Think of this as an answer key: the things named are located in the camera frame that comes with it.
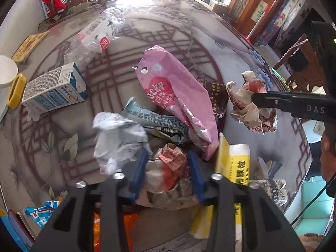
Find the person right hand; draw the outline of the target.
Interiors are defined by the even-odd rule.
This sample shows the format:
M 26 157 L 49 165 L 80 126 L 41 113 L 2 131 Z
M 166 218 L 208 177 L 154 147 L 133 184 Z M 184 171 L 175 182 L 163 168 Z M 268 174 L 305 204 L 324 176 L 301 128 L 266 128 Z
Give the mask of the person right hand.
M 322 153 L 321 161 L 321 174 L 325 181 L 333 178 L 336 171 L 336 158 L 332 151 L 335 151 L 335 143 L 332 143 L 326 132 L 323 132 L 321 139 Z

